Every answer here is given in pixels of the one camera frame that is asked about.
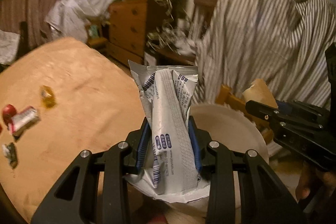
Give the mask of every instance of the table surface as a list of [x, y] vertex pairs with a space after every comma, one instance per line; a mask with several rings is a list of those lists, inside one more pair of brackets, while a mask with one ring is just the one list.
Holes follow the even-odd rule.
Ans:
[[[139, 129], [144, 118], [133, 79], [73, 38], [32, 51], [2, 72], [0, 83], [1, 108], [12, 104], [21, 111], [31, 105], [41, 119], [16, 143], [18, 165], [14, 171], [0, 156], [0, 183], [28, 222], [82, 150], [107, 150]], [[57, 105], [52, 109], [41, 104], [41, 85], [50, 86], [55, 93]], [[8, 144], [13, 138], [2, 120], [0, 123], [0, 144]]]

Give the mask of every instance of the small trash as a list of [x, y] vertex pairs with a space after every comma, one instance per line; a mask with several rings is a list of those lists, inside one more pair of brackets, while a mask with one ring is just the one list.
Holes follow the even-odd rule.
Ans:
[[29, 106], [11, 118], [11, 121], [8, 124], [9, 132], [15, 137], [20, 137], [24, 130], [31, 127], [39, 120], [40, 118], [37, 109]]
[[55, 95], [49, 86], [43, 85], [41, 87], [41, 99], [46, 108], [51, 108], [56, 104]]
[[11, 118], [17, 114], [16, 108], [13, 105], [6, 105], [3, 109], [2, 109], [2, 119], [3, 122], [5, 123], [5, 125], [8, 128], [8, 124], [11, 121]]
[[14, 143], [2, 145], [4, 156], [8, 159], [8, 164], [14, 169], [17, 166], [17, 154]]

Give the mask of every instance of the barcode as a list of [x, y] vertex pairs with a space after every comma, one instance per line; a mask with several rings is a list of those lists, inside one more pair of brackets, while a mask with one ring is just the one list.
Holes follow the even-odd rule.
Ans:
[[160, 182], [160, 165], [159, 165], [158, 157], [155, 153], [155, 144], [153, 144], [152, 146], [153, 146], [153, 153], [154, 153], [153, 184], [154, 186], [156, 186]]

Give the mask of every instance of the silver bolt head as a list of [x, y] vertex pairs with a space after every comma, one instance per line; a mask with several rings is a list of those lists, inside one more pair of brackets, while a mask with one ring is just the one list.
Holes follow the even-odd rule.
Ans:
[[83, 150], [83, 151], [81, 152], [81, 157], [82, 157], [82, 158], [86, 158], [86, 157], [88, 157], [89, 154], [90, 154], [90, 151], [89, 151], [89, 150]]
[[247, 152], [247, 154], [250, 156], [250, 157], [256, 157], [257, 156], [257, 152], [255, 151], [255, 150], [249, 150], [248, 152]]
[[118, 147], [120, 149], [125, 149], [125, 148], [127, 148], [127, 146], [128, 146], [127, 142], [120, 142], [120, 143], [118, 143]]
[[209, 145], [210, 145], [210, 147], [212, 147], [212, 148], [217, 148], [217, 147], [219, 147], [219, 143], [216, 142], [216, 141], [211, 141], [211, 142], [209, 143]]

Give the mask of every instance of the striped fabric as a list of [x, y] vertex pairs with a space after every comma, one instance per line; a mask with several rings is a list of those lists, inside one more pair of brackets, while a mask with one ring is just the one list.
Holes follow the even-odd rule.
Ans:
[[324, 51], [336, 42], [336, 6], [326, 0], [218, 0], [198, 47], [194, 101], [220, 86], [242, 92], [263, 78], [278, 100], [330, 107]]

